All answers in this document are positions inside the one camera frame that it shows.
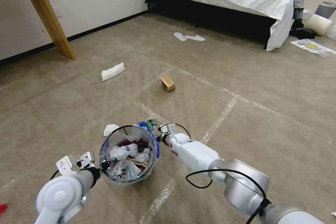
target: cardboard piece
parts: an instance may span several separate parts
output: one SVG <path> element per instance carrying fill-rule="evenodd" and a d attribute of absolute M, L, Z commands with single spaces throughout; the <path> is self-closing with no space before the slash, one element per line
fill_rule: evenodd
<path fill-rule="evenodd" d="M 172 91 L 175 89 L 175 84 L 172 82 L 171 78 L 168 75 L 165 75 L 160 78 L 162 84 L 164 84 L 167 87 L 167 91 Z"/>

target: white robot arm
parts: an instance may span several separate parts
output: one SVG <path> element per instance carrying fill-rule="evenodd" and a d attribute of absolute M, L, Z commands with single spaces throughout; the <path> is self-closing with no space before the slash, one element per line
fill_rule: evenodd
<path fill-rule="evenodd" d="M 202 171 L 202 175 L 210 177 L 217 184 L 226 185 L 224 196 L 239 212 L 257 215 L 262 224 L 323 224 L 298 208 L 271 204 L 266 199 L 269 178 L 262 172 L 237 159 L 222 160 L 215 150 L 201 142 L 191 141 L 183 133 L 177 133 L 175 124 L 162 125 L 159 131 L 162 133 L 159 139 L 195 171 L 190 175 Z"/>
<path fill-rule="evenodd" d="M 168 145 L 194 171 L 188 176 L 200 173 L 225 185 L 227 201 L 239 212 L 250 215 L 247 223 L 257 216 L 262 224 L 323 224 L 298 208 L 271 204 L 266 198 L 269 178 L 265 174 L 239 160 L 220 159 L 215 150 L 177 133 L 176 124 L 162 125 L 159 133 L 157 139 Z M 77 163 L 72 156 L 65 156 L 56 163 L 61 176 L 52 177 L 40 190 L 36 199 L 39 216 L 35 224 L 63 224 L 83 208 L 101 170 L 108 169 L 111 164 L 103 162 L 96 168 L 94 161 L 93 154 L 86 152 Z"/>
<path fill-rule="evenodd" d="M 83 208 L 90 199 L 90 189 L 101 175 L 94 162 L 92 152 L 86 152 L 77 163 L 73 156 L 65 156 L 56 162 L 62 176 L 52 177 L 38 193 L 36 208 L 39 216 L 35 224 L 63 224 Z"/>

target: trash can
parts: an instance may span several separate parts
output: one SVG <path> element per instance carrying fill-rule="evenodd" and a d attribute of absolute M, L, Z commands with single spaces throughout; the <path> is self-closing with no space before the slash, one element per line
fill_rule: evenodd
<path fill-rule="evenodd" d="M 330 16 L 334 13 L 336 10 L 336 3 L 331 2 L 321 2 L 317 10 L 315 11 L 315 14 L 330 18 Z"/>
<path fill-rule="evenodd" d="M 140 155 L 142 151 L 145 153 L 147 148 L 150 155 L 148 163 L 135 161 L 136 157 L 132 156 L 126 158 L 127 154 L 120 160 L 110 157 L 112 149 L 125 149 L 132 144 L 137 145 L 137 154 Z M 106 161 L 111 162 L 109 169 L 103 170 L 103 173 L 112 184 L 118 186 L 126 186 L 146 179 L 152 173 L 158 159 L 159 145 L 145 122 L 122 126 L 114 130 L 103 142 L 99 152 L 100 164 Z"/>

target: white slipper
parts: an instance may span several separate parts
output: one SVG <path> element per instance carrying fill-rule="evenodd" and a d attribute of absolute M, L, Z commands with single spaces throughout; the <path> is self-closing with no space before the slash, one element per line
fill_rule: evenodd
<path fill-rule="evenodd" d="M 174 36 L 177 37 L 181 41 L 187 41 L 187 39 L 183 36 L 182 33 L 174 33 Z"/>
<path fill-rule="evenodd" d="M 198 36 L 198 35 L 196 35 L 196 36 L 184 36 L 186 39 L 192 39 L 192 40 L 196 40 L 196 41 L 204 41 L 205 40 L 205 38 L 203 38 L 203 37 L 201 37 L 201 36 Z"/>

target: gray trash bin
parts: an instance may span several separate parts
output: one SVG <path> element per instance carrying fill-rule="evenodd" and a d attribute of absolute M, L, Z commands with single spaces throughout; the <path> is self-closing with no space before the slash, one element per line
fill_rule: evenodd
<path fill-rule="evenodd" d="M 336 3 L 331 2 L 321 2 L 317 10 L 315 11 L 315 14 L 330 18 L 330 16 L 334 13 L 336 10 Z"/>

